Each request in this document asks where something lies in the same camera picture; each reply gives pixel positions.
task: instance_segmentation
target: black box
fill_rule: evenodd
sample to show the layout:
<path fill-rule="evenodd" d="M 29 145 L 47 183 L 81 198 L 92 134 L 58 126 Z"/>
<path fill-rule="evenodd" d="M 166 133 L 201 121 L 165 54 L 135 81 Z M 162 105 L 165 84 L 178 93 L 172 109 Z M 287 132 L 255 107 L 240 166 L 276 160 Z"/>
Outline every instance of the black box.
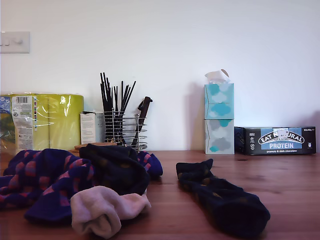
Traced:
<path fill-rule="evenodd" d="M 234 150 L 245 155 L 315 154 L 316 127 L 234 127 Z"/>

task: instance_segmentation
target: wooden table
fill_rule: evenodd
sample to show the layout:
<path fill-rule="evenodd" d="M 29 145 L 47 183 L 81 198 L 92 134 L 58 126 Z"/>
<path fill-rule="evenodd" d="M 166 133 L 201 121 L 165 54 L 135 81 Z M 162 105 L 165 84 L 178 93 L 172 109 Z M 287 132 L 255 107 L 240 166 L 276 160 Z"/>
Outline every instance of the wooden table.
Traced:
<path fill-rule="evenodd" d="M 205 155 L 156 151 L 163 177 L 150 183 L 152 208 L 126 222 L 113 240 L 229 240 L 215 229 L 193 197 L 177 185 L 176 163 L 214 159 L 213 174 L 257 194 L 271 213 L 261 239 L 320 240 L 320 155 Z M 28 223 L 26 209 L 0 212 L 0 240 L 102 240 L 78 236 L 70 226 Z"/>

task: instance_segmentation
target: polka dot sock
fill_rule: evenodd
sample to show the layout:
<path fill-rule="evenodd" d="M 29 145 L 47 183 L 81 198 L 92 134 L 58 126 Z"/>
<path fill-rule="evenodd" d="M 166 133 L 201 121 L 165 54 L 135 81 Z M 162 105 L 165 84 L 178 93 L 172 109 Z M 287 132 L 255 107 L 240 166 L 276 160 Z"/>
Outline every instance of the polka dot sock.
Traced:
<path fill-rule="evenodd" d="M 214 219 L 222 231 L 240 237 L 255 238 L 265 229 L 270 213 L 260 199 L 241 187 L 211 173 L 213 160 L 176 164 L 179 184 Z"/>

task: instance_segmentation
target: stacked tissue boxes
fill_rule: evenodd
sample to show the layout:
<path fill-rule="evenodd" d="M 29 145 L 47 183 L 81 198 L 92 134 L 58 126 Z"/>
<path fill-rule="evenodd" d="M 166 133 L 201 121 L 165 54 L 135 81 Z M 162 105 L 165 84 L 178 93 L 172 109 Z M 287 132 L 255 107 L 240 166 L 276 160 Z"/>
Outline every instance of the stacked tissue boxes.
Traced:
<path fill-rule="evenodd" d="M 235 154 L 234 84 L 204 85 L 205 153 Z"/>

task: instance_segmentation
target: wall plate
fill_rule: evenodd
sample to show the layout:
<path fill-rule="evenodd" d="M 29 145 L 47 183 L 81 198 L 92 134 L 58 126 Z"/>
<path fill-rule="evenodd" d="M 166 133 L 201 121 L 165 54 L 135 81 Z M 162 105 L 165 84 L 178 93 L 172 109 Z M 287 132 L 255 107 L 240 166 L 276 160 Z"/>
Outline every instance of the wall plate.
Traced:
<path fill-rule="evenodd" d="M 29 31 L 3 31 L 0 38 L 1 54 L 30 53 Z"/>

